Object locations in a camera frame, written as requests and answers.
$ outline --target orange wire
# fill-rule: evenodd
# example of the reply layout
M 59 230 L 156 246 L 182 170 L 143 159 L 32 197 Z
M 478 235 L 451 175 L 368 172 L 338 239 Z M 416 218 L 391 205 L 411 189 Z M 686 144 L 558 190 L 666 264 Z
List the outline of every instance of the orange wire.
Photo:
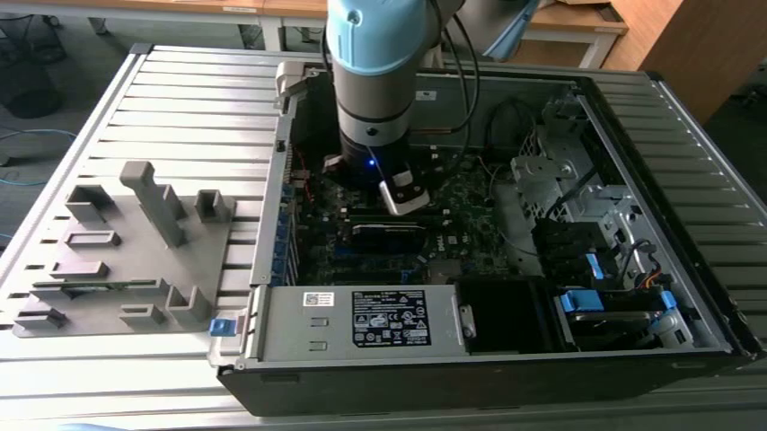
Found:
M 661 277 L 661 271 L 655 272 L 655 273 L 647 278 L 647 280 L 645 281 L 645 286 L 643 286 L 645 289 L 649 289 L 649 288 L 650 288 L 650 282 L 654 281 L 658 277 Z

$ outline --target wooden desk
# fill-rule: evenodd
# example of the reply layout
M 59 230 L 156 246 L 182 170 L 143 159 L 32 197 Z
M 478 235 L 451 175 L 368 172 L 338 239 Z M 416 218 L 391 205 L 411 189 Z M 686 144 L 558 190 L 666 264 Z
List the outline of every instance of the wooden desk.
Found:
M 327 0 L 264 0 L 260 21 L 268 50 L 283 50 L 284 27 L 322 28 Z M 592 6 L 554 4 L 536 12 L 524 40 L 587 44 L 579 67 L 598 68 L 619 35 L 629 26 L 609 22 Z
M 327 0 L 0 0 L 0 12 L 260 25 L 266 49 L 282 51 L 286 27 L 324 26 Z M 598 68 L 627 29 L 623 22 L 605 21 L 591 6 L 554 4 L 534 17 L 519 57 L 526 63 L 546 64 L 535 54 L 556 57 L 560 56 L 558 50 L 547 54 L 550 46 L 531 45 L 584 44 L 587 48 L 574 54 L 574 66 Z

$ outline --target floor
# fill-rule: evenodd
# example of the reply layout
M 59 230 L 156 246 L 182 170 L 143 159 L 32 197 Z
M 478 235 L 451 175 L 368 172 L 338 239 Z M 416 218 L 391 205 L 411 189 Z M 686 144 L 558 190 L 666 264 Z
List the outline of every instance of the floor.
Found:
M 110 81 L 124 61 L 131 46 L 138 42 L 211 48 L 243 48 L 240 31 L 248 48 L 264 49 L 258 28 L 188 22 L 140 22 L 108 20 L 110 34 L 98 36 L 86 18 L 60 17 L 59 36 L 68 59 L 48 67 L 56 88 L 64 95 L 63 108 L 42 119 L 16 119 L 0 106 L 0 136 L 3 127 L 16 129 L 58 128 L 76 133 L 99 102 Z M 288 48 L 316 51 L 316 43 L 302 43 L 298 31 L 287 32 Z M 0 141 L 0 152 L 12 163 L 0 167 L 0 180 L 36 182 L 48 179 L 66 154 L 66 136 L 15 136 Z M 0 252 L 8 243 L 4 235 L 14 235 L 35 202 L 43 186 L 20 187 L 0 184 Z

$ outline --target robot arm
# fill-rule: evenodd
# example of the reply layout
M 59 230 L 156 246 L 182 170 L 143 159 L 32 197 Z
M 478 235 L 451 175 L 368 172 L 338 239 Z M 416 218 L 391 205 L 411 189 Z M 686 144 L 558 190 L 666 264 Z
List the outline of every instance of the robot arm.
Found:
M 407 155 L 416 72 L 463 5 L 464 0 L 328 0 L 342 155 L 326 160 L 324 170 L 346 187 L 378 188 L 399 216 L 430 203 Z

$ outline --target barcode sticker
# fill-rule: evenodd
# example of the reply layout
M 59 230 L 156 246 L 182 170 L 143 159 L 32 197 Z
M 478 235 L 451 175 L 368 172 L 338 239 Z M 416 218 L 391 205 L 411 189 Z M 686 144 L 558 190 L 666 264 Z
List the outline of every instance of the barcode sticker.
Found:
M 334 292 L 303 293 L 304 307 L 332 307 L 335 302 L 336 302 L 336 294 L 334 294 Z
M 224 12 L 255 13 L 255 7 L 230 7 L 230 6 L 224 6 Z
M 416 92 L 416 101 L 436 101 L 436 92 Z

